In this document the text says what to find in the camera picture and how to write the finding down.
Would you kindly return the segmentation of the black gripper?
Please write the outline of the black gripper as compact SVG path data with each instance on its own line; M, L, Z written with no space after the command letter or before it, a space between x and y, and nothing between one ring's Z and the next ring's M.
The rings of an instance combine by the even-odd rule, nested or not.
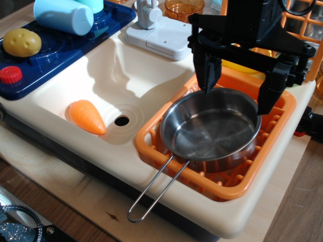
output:
M284 1L228 1L224 16L193 14L188 18L199 88L208 94L227 60L265 74L259 89L258 115L269 114L286 86L300 85L306 77L307 61L315 55L310 44L281 26ZM250 51L254 47L277 51L278 58Z

